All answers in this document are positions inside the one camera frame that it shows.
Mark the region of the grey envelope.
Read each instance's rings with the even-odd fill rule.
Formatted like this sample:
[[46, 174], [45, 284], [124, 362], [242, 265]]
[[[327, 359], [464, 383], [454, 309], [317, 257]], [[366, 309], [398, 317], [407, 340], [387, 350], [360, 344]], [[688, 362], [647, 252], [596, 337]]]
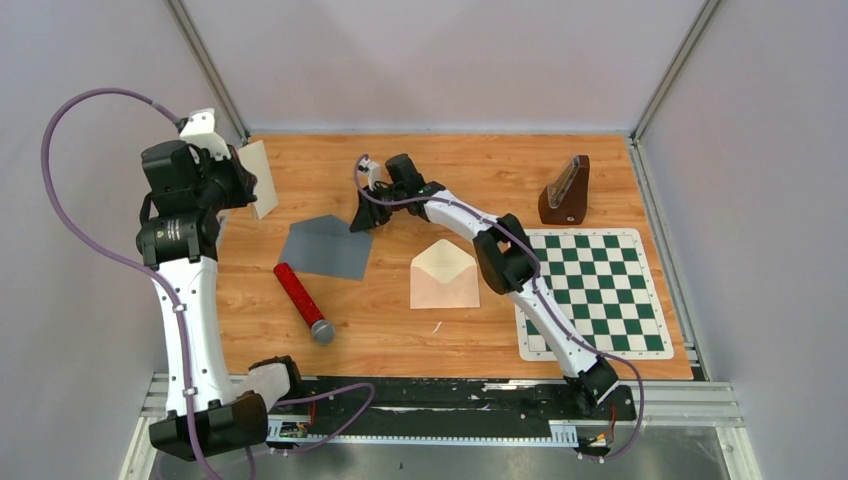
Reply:
[[324, 215], [290, 225], [279, 263], [294, 271], [362, 280], [373, 237], [352, 233], [349, 224], [335, 215]]

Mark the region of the cream pink envelope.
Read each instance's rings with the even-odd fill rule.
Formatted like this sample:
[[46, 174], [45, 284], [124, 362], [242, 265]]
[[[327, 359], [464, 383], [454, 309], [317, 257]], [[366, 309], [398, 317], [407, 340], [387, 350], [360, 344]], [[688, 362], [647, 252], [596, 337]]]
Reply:
[[413, 310], [480, 307], [477, 262], [446, 239], [412, 259], [409, 289]]

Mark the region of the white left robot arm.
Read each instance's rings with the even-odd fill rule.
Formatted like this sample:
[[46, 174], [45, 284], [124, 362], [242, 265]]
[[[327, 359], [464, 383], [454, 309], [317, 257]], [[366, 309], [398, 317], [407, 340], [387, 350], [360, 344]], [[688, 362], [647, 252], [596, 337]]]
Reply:
[[165, 419], [150, 428], [157, 450], [196, 461], [265, 442], [268, 415], [298, 411], [306, 386], [288, 356], [253, 364], [234, 383], [217, 315], [218, 214], [256, 201], [257, 178], [236, 150], [170, 140], [141, 154], [150, 186], [136, 237], [161, 302], [169, 373]]

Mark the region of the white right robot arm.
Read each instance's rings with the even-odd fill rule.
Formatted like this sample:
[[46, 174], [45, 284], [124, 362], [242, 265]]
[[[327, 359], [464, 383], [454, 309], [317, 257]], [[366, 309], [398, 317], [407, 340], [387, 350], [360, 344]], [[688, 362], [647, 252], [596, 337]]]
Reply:
[[442, 184], [427, 182], [406, 154], [385, 163], [390, 180], [378, 178], [381, 166], [364, 154], [354, 164], [358, 207], [353, 232], [386, 224], [393, 212], [407, 210], [472, 243], [482, 277], [531, 321], [554, 353], [571, 390], [571, 403], [584, 417], [596, 417], [611, 403], [619, 377], [604, 354], [590, 345], [555, 302], [541, 275], [541, 261], [519, 219], [497, 217], [456, 197]]

